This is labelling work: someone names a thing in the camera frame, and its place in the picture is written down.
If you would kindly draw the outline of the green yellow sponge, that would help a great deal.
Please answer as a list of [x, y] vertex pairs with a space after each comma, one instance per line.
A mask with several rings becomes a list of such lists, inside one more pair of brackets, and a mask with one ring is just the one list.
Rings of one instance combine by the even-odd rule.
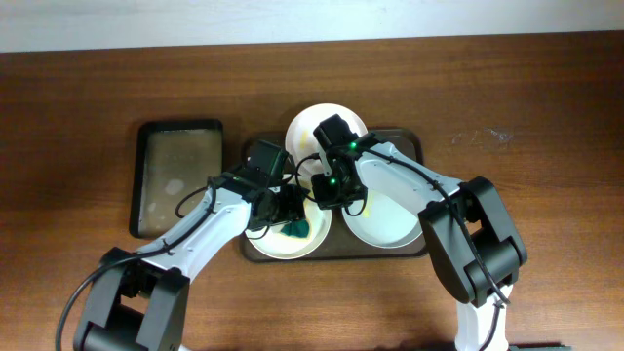
[[280, 233], [295, 239], [306, 239], [310, 235], [310, 224], [307, 219], [292, 221], [285, 224]]

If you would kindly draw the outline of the pinkish white plate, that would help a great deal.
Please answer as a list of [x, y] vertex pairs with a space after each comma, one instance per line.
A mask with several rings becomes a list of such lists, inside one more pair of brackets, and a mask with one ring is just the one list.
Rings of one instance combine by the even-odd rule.
[[285, 137], [285, 148], [293, 156], [296, 164], [321, 150], [313, 132], [321, 122], [333, 115], [338, 115], [344, 120], [350, 131], [359, 137], [368, 132], [363, 120], [345, 106], [335, 103], [319, 103], [309, 106], [294, 117]]

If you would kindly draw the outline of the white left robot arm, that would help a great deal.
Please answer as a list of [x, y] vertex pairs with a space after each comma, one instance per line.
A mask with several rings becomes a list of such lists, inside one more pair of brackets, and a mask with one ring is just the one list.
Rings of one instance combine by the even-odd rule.
[[76, 350], [180, 350], [192, 282], [247, 230], [304, 217], [303, 192], [285, 179], [292, 156], [260, 140], [246, 162], [211, 177], [203, 197], [169, 231], [133, 253], [113, 248], [78, 287], [89, 293]]

